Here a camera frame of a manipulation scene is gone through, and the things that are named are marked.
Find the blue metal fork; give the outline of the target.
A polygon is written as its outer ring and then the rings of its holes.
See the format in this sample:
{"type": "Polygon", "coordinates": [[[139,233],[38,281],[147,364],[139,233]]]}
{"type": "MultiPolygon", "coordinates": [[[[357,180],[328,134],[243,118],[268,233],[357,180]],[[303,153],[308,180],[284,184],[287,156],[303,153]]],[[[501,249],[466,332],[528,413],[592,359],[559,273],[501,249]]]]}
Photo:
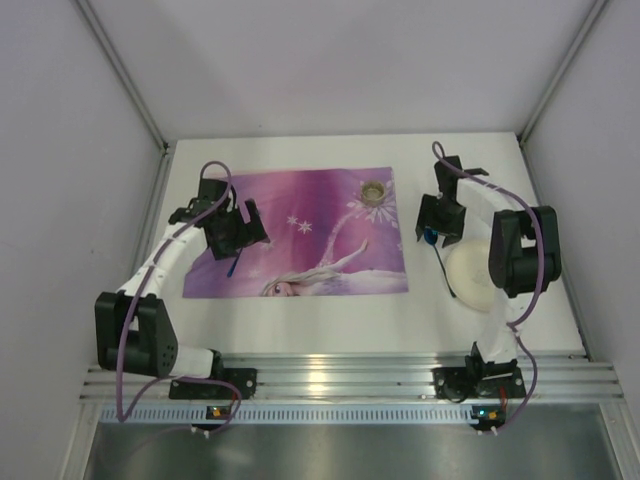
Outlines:
{"type": "Polygon", "coordinates": [[[231,264],[231,266],[230,266],[230,268],[229,268],[229,270],[228,270],[228,272],[227,272],[227,274],[226,274],[227,278],[231,278],[231,277],[233,276],[233,274],[234,274],[234,272],[235,272],[235,270],[236,270],[236,267],[237,267],[237,264],[238,264],[239,260],[240,260],[240,254],[238,254],[238,255],[235,257],[235,259],[234,259],[233,263],[231,264]]]}

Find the blue metal spoon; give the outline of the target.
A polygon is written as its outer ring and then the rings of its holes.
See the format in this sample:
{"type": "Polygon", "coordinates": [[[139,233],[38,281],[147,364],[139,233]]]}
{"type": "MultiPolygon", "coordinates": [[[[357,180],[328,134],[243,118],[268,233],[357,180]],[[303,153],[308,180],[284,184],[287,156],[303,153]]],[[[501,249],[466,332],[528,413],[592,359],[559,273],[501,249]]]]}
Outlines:
{"type": "Polygon", "coordinates": [[[438,249],[438,240],[439,240],[439,234],[437,231],[430,229],[430,228],[426,228],[423,232],[423,238],[425,240],[425,242],[430,245],[432,247],[432,249],[434,250],[434,253],[436,255],[436,259],[438,261],[438,264],[440,266],[446,287],[449,291],[449,294],[452,298],[456,298],[456,294],[453,291],[453,289],[451,288],[448,276],[447,276],[447,271],[446,271],[446,267],[444,265],[443,259],[441,257],[440,251],[438,249]]]}

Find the cream round plate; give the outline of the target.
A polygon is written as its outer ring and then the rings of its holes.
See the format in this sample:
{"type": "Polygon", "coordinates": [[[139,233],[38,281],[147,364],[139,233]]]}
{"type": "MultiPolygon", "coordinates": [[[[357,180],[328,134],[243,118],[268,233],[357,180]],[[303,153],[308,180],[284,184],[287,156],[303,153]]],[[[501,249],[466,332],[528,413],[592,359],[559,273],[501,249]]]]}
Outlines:
{"type": "Polygon", "coordinates": [[[488,268],[488,240],[472,239],[458,243],[447,257],[445,270],[456,298],[467,307],[489,313],[496,287],[488,268]]]}

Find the small beige cup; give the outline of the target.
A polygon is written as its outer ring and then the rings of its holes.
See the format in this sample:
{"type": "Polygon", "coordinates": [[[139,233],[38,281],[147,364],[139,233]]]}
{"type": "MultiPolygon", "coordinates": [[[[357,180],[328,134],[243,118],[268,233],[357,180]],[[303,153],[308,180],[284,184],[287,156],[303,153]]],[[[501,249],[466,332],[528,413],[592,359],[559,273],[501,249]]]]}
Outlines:
{"type": "Polygon", "coordinates": [[[386,186],[377,180],[364,182],[360,188],[360,200],[366,207],[374,208],[381,206],[387,198],[386,186]]]}

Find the purple printed placemat cloth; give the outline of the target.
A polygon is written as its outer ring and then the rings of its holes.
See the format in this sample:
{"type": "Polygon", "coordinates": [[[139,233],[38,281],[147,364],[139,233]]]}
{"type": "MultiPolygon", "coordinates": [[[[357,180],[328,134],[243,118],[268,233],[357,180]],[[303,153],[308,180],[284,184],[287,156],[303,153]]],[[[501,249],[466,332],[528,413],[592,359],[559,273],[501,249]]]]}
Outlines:
{"type": "Polygon", "coordinates": [[[201,255],[184,280],[188,299],[345,296],[408,291],[394,172],[364,169],[268,171],[236,176],[238,199],[254,199],[271,242],[234,260],[201,255]],[[370,208],[361,185],[382,182],[385,202],[370,208]]]}

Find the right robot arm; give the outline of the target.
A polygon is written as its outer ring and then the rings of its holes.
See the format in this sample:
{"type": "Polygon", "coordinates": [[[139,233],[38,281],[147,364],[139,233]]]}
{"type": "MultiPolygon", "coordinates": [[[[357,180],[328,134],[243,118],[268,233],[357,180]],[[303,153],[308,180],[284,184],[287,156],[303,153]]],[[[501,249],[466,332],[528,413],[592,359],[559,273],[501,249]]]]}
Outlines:
{"type": "Polygon", "coordinates": [[[530,206],[492,183],[484,169],[463,168],[457,156],[438,153],[434,171],[438,193],[421,198],[416,238],[454,245],[471,215],[490,228],[485,264],[496,296],[472,355],[484,364],[510,363],[517,356],[518,327],[562,271],[556,211],[530,206]]]}

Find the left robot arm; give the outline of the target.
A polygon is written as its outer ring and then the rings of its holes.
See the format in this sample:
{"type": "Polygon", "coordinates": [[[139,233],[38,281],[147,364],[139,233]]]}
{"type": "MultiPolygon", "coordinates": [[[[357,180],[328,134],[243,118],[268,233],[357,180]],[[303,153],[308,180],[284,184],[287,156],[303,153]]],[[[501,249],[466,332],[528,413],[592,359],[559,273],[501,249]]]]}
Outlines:
{"type": "Polygon", "coordinates": [[[180,344],[170,303],[203,254],[215,261],[235,260],[269,237],[256,202],[240,201],[219,179],[203,179],[197,195],[169,217],[164,233],[138,271],[117,291],[101,293],[94,306],[100,367],[154,378],[219,380],[221,354],[180,344]]]}

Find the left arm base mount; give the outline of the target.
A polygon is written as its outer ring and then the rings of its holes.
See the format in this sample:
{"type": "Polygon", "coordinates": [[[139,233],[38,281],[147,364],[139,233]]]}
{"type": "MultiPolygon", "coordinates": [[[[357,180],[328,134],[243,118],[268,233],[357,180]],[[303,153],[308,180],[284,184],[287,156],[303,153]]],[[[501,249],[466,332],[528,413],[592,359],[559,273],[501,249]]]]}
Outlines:
{"type": "Polygon", "coordinates": [[[218,380],[173,380],[169,389],[172,400],[247,400],[254,396],[258,370],[225,368],[218,380]]]}

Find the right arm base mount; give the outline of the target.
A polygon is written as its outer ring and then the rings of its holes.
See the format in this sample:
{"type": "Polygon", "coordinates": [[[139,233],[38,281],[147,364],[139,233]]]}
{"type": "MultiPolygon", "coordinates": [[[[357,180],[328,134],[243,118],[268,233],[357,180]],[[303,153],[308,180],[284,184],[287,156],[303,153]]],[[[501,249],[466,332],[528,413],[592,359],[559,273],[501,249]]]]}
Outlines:
{"type": "Polygon", "coordinates": [[[475,378],[465,367],[440,367],[432,371],[436,398],[454,403],[469,399],[523,399],[526,396],[521,370],[475,378]]]}

